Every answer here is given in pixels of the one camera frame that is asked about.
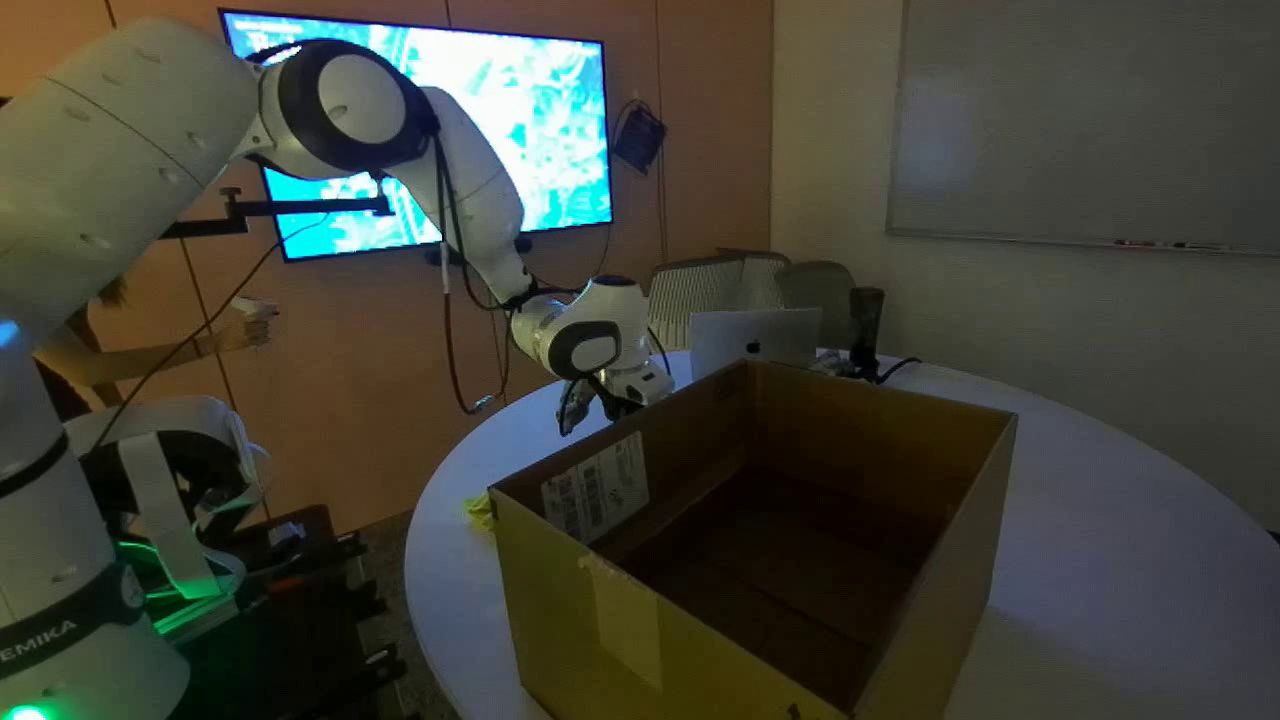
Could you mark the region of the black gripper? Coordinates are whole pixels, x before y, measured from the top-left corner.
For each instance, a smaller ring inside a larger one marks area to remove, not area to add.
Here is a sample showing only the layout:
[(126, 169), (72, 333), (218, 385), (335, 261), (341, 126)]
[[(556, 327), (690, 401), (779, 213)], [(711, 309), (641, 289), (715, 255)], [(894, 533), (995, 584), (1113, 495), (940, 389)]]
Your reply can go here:
[(610, 419), (653, 408), (671, 393), (671, 375), (657, 364), (626, 369), (626, 372), (590, 372), (564, 385), (556, 428), (571, 431), (592, 405), (606, 405)]

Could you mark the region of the robot base controller with lights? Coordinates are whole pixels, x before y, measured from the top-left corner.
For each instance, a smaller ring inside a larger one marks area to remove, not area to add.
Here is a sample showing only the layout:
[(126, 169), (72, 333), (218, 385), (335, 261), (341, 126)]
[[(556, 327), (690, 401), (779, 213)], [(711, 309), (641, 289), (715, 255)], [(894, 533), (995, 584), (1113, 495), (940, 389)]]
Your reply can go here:
[(385, 614), (346, 569), (365, 552), (325, 509), (252, 523), (266, 448), (225, 401), (106, 408), (70, 425), (151, 629), (187, 661), (170, 720), (376, 720), (406, 677), (357, 629)]

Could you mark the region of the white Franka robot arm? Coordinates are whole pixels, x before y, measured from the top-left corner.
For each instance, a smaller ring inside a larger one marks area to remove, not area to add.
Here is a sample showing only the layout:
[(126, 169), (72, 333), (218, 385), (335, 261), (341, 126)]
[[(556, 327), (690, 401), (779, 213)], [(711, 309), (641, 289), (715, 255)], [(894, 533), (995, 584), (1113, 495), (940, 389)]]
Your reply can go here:
[(239, 159), (302, 182), (398, 182), (530, 362), (611, 413), (671, 393), (632, 281), (552, 294), (532, 278), (518, 182), (454, 93), (347, 41), (247, 62), (185, 20), (119, 25), (0, 113), (6, 720), (170, 720), (194, 685), (114, 544), (36, 348)]

